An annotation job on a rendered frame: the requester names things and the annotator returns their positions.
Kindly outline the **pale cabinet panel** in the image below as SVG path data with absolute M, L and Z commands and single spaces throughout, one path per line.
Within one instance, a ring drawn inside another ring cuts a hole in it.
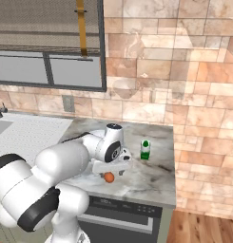
M 163 208 L 157 243 L 166 243 L 172 213 L 172 209 Z

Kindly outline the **dark framed window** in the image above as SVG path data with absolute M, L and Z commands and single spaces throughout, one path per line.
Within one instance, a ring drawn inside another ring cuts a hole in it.
M 76 0 L 79 52 L 0 50 L 0 84 L 107 90 L 103 0 Z

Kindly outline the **grey wall outlet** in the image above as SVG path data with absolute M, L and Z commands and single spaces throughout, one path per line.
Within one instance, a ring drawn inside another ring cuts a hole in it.
M 72 96 L 69 96 L 69 95 L 63 95 L 62 99 L 63 99 L 64 110 L 66 112 L 74 113 L 75 112 L 74 98 Z

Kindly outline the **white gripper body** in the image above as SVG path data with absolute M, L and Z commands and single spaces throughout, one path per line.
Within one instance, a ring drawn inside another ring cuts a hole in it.
M 97 159 L 92 161 L 92 173 L 93 174 L 104 174 L 104 173 L 117 173 L 121 171 L 125 171 L 132 167 L 132 161 L 113 161 L 110 163 L 101 162 Z

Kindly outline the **grey window blind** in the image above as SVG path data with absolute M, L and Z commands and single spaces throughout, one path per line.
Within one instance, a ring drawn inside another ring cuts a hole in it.
M 0 50 L 79 52 L 76 0 L 0 0 Z

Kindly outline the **black dishwasher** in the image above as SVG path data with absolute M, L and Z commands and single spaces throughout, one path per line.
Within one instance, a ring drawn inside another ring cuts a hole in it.
M 97 196 L 89 199 L 79 220 L 92 243 L 157 243 L 161 207 Z

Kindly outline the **green and white milk carton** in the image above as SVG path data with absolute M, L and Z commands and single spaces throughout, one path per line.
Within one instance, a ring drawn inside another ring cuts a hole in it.
M 150 141 L 141 141 L 141 159 L 149 159 L 150 157 Z

